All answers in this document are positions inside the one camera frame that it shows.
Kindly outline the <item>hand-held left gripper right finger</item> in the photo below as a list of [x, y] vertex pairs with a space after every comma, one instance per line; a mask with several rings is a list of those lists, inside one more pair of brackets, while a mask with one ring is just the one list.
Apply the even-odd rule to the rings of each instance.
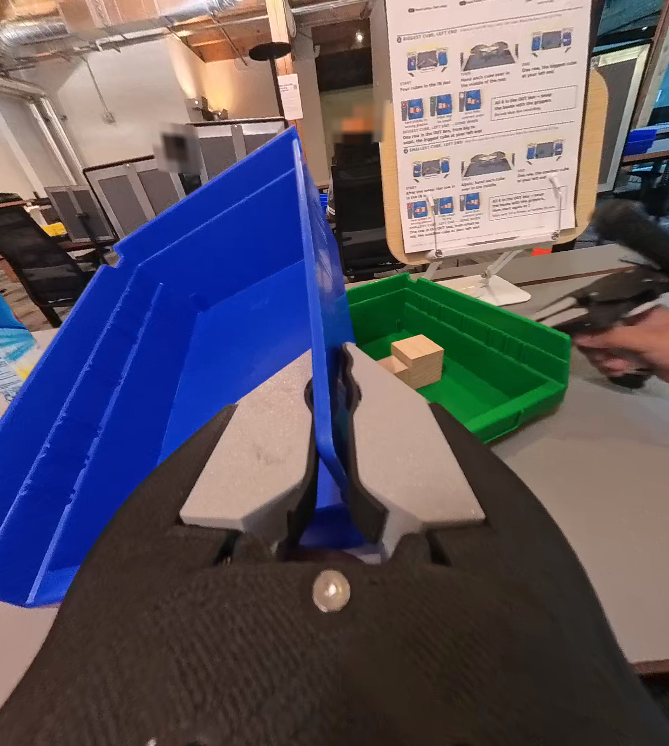
[[342, 346], [348, 506], [391, 557], [404, 536], [481, 525], [484, 510], [426, 399], [354, 343]]

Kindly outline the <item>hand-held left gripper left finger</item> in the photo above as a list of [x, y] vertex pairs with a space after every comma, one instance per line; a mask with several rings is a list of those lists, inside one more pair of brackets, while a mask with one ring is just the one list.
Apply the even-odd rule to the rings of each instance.
[[311, 350], [242, 397], [182, 506], [185, 525], [235, 530], [277, 546], [312, 475]]

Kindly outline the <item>large blue plastic bin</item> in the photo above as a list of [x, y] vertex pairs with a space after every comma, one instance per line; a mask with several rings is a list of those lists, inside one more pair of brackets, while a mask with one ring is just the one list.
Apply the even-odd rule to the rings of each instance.
[[0, 601], [60, 602], [153, 469], [311, 348], [317, 239], [290, 128], [117, 245], [0, 418]]

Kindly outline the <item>green plastic bin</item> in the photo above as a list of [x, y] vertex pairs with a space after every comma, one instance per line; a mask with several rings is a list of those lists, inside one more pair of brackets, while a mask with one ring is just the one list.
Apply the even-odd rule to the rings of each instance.
[[347, 300], [356, 344], [372, 359], [421, 333], [443, 347], [441, 381], [417, 391], [484, 443], [563, 401], [572, 341], [561, 331], [406, 274], [351, 286]]

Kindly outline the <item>grey desk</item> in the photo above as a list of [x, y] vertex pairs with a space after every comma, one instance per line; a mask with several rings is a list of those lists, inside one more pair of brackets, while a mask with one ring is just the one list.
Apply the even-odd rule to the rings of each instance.
[[[530, 316], [594, 277], [622, 270], [616, 245], [514, 260], [501, 274], [530, 291]], [[588, 573], [625, 656], [669, 686], [669, 385], [609, 385], [578, 352], [563, 405], [496, 442], [562, 529]], [[0, 602], [0, 707], [58, 612]]]

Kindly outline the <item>person's right hand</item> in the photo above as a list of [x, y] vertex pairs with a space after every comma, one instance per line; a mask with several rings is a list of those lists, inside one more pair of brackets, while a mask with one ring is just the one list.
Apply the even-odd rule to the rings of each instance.
[[607, 378], [633, 370], [636, 356], [652, 374], [669, 384], [669, 308], [655, 306], [606, 331], [580, 334], [575, 346]]

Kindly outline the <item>wooden sheet holder board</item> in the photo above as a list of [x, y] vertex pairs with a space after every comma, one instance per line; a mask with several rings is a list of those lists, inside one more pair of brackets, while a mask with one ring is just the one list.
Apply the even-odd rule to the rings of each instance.
[[[574, 228], [561, 231], [556, 241], [542, 240], [532, 244], [542, 247], [558, 246], [577, 239], [590, 224], [598, 192], [599, 167], [608, 112], [608, 89], [602, 75], [591, 70], [588, 79], [587, 100], [582, 130], [582, 146], [579, 158], [578, 181], [575, 197]], [[399, 209], [397, 152], [395, 141], [394, 106], [386, 101], [382, 110], [382, 140], [379, 144], [382, 174], [382, 191], [385, 214], [387, 247], [400, 263], [417, 266], [427, 263], [427, 252], [406, 254]]]

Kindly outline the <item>large wooden cube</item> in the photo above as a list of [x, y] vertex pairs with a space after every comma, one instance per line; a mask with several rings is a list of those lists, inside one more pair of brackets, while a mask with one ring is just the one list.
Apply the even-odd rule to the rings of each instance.
[[413, 389], [441, 381], [444, 349], [422, 333], [392, 342], [391, 354], [407, 368], [406, 382]]

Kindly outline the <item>white folding stand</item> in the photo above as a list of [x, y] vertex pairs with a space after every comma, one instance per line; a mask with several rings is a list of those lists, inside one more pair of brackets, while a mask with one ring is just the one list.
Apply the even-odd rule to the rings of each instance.
[[[435, 248], [425, 254], [429, 265], [425, 272], [425, 279], [495, 307], [526, 303], [531, 299], [531, 295], [503, 277], [500, 277], [499, 273], [518, 254], [527, 253], [531, 248], [531, 245], [521, 245], [515, 248], [485, 249], [483, 251], [474, 251], [470, 254], [458, 254], [456, 251]], [[450, 279], [435, 279], [436, 274], [445, 261], [453, 259], [456, 256], [460, 258], [471, 257], [472, 259], [479, 256], [493, 259], [493, 261], [485, 266], [485, 269], [479, 272], [479, 274]]]

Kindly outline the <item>printed instruction sheet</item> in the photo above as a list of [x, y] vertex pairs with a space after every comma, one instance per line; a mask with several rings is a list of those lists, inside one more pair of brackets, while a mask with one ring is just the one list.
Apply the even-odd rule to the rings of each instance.
[[575, 227], [593, 2], [386, 2], [407, 255]]

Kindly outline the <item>black mesh office chair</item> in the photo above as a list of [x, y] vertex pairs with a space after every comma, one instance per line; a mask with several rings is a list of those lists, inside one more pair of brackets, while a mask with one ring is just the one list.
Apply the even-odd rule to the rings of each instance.
[[345, 278], [367, 281], [403, 269], [387, 243], [380, 151], [371, 134], [345, 134], [334, 145], [330, 186], [328, 208]]

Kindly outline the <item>grey panel cabinet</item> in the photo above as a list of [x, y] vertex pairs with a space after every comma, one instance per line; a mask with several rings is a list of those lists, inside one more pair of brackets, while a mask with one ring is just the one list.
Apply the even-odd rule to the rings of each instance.
[[82, 170], [119, 239], [124, 239], [197, 189], [196, 175], [168, 172], [153, 154]]

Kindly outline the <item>black floor lamp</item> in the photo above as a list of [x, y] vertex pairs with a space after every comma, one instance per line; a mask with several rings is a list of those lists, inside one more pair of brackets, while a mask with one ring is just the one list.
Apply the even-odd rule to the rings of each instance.
[[275, 100], [279, 111], [279, 116], [283, 118], [285, 125], [289, 126], [289, 120], [284, 112], [282, 93], [278, 80], [277, 60], [287, 57], [292, 51], [289, 42], [265, 42], [252, 47], [249, 50], [249, 58], [256, 62], [268, 62], [273, 79]]

